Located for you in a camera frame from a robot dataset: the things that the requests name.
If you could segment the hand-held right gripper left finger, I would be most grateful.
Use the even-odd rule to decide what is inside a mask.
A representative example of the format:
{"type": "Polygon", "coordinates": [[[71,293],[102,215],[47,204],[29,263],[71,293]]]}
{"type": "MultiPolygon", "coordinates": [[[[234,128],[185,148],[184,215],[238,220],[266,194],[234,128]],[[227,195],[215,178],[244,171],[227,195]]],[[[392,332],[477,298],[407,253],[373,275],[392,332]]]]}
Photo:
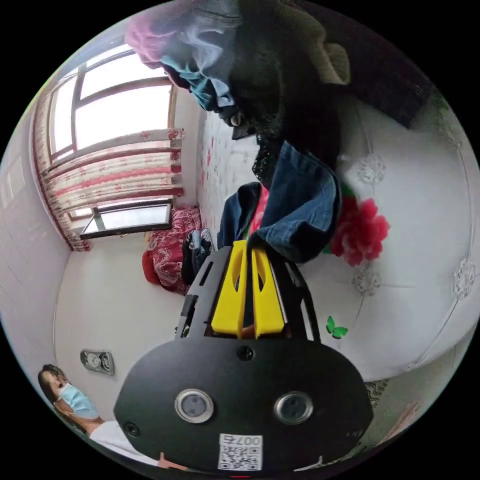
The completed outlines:
{"type": "Polygon", "coordinates": [[[211,328],[215,334],[235,338],[242,337],[247,273],[247,241],[235,241],[228,257],[225,275],[211,321],[211,328]]]}

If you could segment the person's right hand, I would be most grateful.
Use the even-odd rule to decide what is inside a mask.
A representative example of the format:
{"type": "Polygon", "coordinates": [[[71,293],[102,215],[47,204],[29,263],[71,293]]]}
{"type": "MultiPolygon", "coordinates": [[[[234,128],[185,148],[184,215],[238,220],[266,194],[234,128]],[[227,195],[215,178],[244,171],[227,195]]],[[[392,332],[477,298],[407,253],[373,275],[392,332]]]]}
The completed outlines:
{"type": "Polygon", "coordinates": [[[179,470],[179,471],[189,470],[189,468],[184,465],[180,465],[178,463],[168,460],[165,457],[165,454],[163,452],[160,453],[160,458],[158,460],[157,466],[163,469],[173,469],[173,470],[179,470]]]}

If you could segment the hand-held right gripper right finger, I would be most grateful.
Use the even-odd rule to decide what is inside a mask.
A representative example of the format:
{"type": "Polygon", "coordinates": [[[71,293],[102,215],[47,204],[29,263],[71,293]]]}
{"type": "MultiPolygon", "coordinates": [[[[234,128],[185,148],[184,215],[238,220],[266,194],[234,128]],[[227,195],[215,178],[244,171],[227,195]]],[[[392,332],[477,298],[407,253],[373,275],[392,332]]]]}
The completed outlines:
{"type": "Polygon", "coordinates": [[[251,251],[255,338],[281,335],[285,328],[276,279],[265,250],[251,251]]]}

